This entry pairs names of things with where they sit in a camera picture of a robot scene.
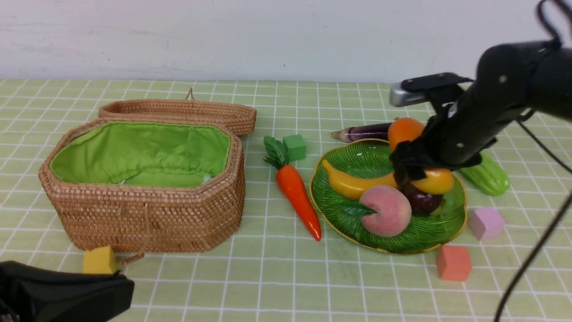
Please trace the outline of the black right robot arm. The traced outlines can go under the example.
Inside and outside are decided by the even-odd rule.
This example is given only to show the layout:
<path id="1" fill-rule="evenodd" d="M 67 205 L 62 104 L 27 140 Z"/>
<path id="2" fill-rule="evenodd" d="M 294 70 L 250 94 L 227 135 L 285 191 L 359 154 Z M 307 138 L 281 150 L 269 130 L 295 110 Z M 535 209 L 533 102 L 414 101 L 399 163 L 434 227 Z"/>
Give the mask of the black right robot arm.
<path id="1" fill-rule="evenodd" d="M 476 78 L 451 72 L 394 84 L 393 106 L 430 102 L 436 114 L 415 139 L 399 143 L 390 160 L 399 185 L 426 178 L 425 169 L 480 164 L 480 151 L 512 122 L 535 112 L 571 120 L 571 49 L 550 41 L 504 43 L 480 57 Z"/>

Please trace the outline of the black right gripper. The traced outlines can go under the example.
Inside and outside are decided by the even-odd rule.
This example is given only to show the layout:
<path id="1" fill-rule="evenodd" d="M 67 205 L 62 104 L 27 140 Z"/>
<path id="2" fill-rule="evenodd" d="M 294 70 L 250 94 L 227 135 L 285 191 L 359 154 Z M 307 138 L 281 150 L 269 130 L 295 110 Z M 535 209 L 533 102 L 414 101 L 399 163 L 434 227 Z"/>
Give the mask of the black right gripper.
<path id="1" fill-rule="evenodd" d="M 423 179 L 423 167 L 455 171 L 475 163 L 482 149 L 525 110 L 522 89 L 469 89 L 456 112 L 415 141 L 402 141 L 390 155 L 398 187 Z"/>

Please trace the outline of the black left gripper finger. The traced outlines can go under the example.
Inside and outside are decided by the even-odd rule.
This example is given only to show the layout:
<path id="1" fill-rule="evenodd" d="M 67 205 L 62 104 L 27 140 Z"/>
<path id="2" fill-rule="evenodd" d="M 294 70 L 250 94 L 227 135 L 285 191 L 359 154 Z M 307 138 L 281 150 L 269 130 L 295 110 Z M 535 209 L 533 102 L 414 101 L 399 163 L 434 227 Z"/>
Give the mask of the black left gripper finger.
<path id="1" fill-rule="evenodd" d="M 108 322 L 131 306 L 135 283 L 120 271 L 51 271 L 17 261 L 0 265 L 3 322 Z"/>

